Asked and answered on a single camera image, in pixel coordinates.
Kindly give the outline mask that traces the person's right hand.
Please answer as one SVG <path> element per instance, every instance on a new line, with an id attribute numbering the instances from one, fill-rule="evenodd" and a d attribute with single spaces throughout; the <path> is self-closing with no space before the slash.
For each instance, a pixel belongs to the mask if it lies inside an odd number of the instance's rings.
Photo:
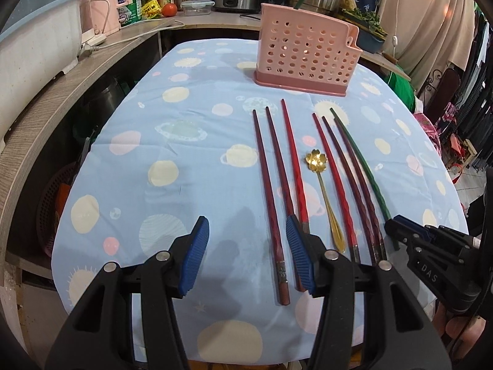
<path id="1" fill-rule="evenodd" d="M 486 321 L 482 317 L 453 317 L 445 307 L 439 303 L 433 321 L 436 331 L 440 336 L 447 335 L 456 340 L 452 350 L 453 359 L 462 359 L 473 348 L 485 330 Z"/>

